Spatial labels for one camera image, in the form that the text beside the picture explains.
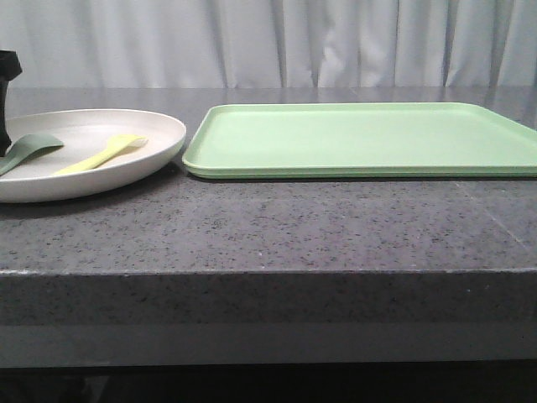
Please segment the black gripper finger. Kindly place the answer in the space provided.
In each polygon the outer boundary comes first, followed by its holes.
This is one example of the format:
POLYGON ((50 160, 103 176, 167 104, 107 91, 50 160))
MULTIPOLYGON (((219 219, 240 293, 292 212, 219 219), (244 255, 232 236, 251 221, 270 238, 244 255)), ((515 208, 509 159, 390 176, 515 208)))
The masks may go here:
POLYGON ((1 62, 0 152, 1 152, 1 156, 4 156, 8 150, 8 147, 12 143, 12 140, 10 139, 8 135, 8 131, 6 129, 6 119, 5 119, 5 107, 6 107, 8 84, 10 81, 14 80, 17 76, 19 76, 22 73, 22 67, 18 60, 18 55, 14 50, 1 50, 0 62, 1 62))

